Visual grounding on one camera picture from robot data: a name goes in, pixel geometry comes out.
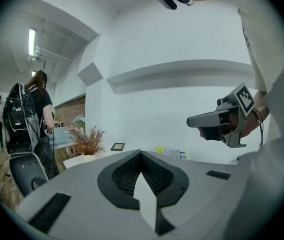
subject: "person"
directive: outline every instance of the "person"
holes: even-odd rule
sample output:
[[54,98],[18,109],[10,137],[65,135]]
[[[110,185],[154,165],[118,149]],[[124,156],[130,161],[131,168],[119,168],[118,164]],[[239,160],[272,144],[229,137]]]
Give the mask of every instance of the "person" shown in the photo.
[[[242,19],[243,36],[254,70],[255,108],[264,121],[270,114],[266,106],[266,94],[284,70],[284,23],[267,0],[235,0],[238,14]],[[237,125],[237,117],[231,115],[230,129]],[[250,113],[242,137],[249,135],[259,126]],[[271,115],[267,141],[280,137],[278,126]]]
[[35,100],[35,110],[40,124],[40,138],[36,145],[34,152],[40,159],[47,177],[52,179],[58,175],[58,168],[56,165],[54,151],[49,143],[49,138],[46,135],[43,124],[40,122],[44,118],[48,132],[52,132],[54,129],[54,120],[52,116],[52,102],[49,94],[46,91],[47,75],[43,71],[39,70],[31,78],[31,80],[25,85],[25,88],[30,88],[33,85],[37,86],[37,89],[32,92],[33,99]]
[[2,115],[3,115],[3,102],[2,102],[2,97],[0,95],[0,142],[1,142],[1,148],[3,147],[3,135],[2,135]]

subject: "black t-shirt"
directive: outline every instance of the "black t-shirt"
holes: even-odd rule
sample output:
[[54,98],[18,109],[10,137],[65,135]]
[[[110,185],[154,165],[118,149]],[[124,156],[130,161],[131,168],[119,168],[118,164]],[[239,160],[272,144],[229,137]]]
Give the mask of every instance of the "black t-shirt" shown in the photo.
[[[43,117],[43,108],[46,107],[47,105],[52,105],[52,101],[51,101],[50,95],[48,95],[46,90],[44,90],[44,93],[40,95],[40,97],[38,97],[39,96],[38,90],[35,90],[34,92],[32,92],[32,94],[33,94],[33,99],[35,100],[34,102],[35,110],[36,110],[38,120],[40,123],[40,120]],[[44,132],[43,123],[41,125],[40,132],[41,132],[40,138],[46,136],[46,133]]]

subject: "ceiling light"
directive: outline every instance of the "ceiling light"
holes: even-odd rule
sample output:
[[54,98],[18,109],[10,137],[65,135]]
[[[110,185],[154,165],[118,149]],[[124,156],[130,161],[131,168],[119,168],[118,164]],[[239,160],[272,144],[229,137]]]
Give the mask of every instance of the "ceiling light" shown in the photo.
[[28,54],[34,55],[34,42],[35,42],[35,30],[30,29],[28,33]]

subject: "brick wall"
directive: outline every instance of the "brick wall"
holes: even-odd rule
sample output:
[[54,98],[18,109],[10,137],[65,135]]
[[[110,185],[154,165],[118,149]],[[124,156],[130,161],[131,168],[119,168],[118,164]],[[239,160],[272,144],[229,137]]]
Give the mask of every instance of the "brick wall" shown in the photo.
[[85,115],[85,96],[55,107],[55,115],[61,116],[63,126],[74,126],[76,116]]

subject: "wooden floor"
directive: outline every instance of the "wooden floor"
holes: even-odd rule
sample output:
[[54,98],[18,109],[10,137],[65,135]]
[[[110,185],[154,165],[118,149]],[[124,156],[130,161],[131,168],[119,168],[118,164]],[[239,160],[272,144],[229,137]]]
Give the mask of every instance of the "wooden floor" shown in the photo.
[[[23,200],[23,196],[18,191],[12,177],[5,175],[10,174],[8,158],[5,149],[0,151],[0,202],[14,211]],[[55,150],[55,160],[60,173],[65,170],[63,161],[67,159],[69,159],[69,154],[65,148]]]

